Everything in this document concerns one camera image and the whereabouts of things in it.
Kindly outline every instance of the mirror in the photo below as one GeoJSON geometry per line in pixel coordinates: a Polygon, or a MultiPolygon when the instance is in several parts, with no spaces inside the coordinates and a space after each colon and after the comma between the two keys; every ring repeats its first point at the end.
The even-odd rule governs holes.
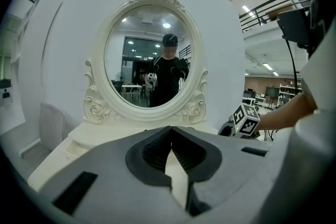
{"type": "Polygon", "coordinates": [[[125,101],[154,108],[183,90],[192,56],[191,35],[181,18],[163,6],[145,5],[112,27],[104,66],[111,86],[125,101]]]}

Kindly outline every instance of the ornate mirror frame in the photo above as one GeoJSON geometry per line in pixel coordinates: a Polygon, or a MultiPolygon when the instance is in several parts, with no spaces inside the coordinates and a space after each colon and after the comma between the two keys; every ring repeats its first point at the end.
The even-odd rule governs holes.
{"type": "Polygon", "coordinates": [[[119,6],[99,28],[94,42],[92,57],[86,61],[91,69],[86,73],[90,79],[84,101],[85,120],[98,124],[116,124],[120,120],[138,122],[164,121],[165,124],[190,125],[205,120],[206,104],[203,85],[207,71],[204,69],[204,49],[201,33],[178,0],[129,0],[119,6]],[[111,86],[104,66],[104,50],[112,27],[127,12],[144,5],[168,8],[186,24],[190,31],[194,57],[184,89],[170,102],[156,108],[141,108],[126,102],[111,86]]]}

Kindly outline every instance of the chair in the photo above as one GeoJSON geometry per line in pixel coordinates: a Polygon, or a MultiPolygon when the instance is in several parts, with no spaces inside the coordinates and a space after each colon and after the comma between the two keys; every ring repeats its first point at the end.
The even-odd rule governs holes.
{"type": "Polygon", "coordinates": [[[41,103],[39,136],[37,140],[23,148],[21,158],[34,162],[46,158],[64,139],[65,114],[51,104],[41,103]]]}
{"type": "Polygon", "coordinates": [[[118,93],[121,93],[121,90],[122,90],[121,86],[123,85],[123,81],[120,81],[120,80],[119,81],[112,81],[112,84],[113,84],[115,90],[118,93]]]}

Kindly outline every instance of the desk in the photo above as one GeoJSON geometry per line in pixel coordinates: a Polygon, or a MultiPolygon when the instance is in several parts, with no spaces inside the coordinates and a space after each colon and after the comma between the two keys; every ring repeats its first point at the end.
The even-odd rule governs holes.
{"type": "Polygon", "coordinates": [[[255,96],[255,99],[262,100],[262,107],[263,107],[263,108],[265,107],[265,101],[266,101],[266,98],[255,96]]]}
{"type": "Polygon", "coordinates": [[[255,98],[251,98],[251,97],[243,97],[243,100],[249,100],[250,101],[250,105],[253,104],[253,102],[256,100],[255,98]]]}
{"type": "Polygon", "coordinates": [[[122,85],[122,88],[142,88],[140,85],[122,85]]]}

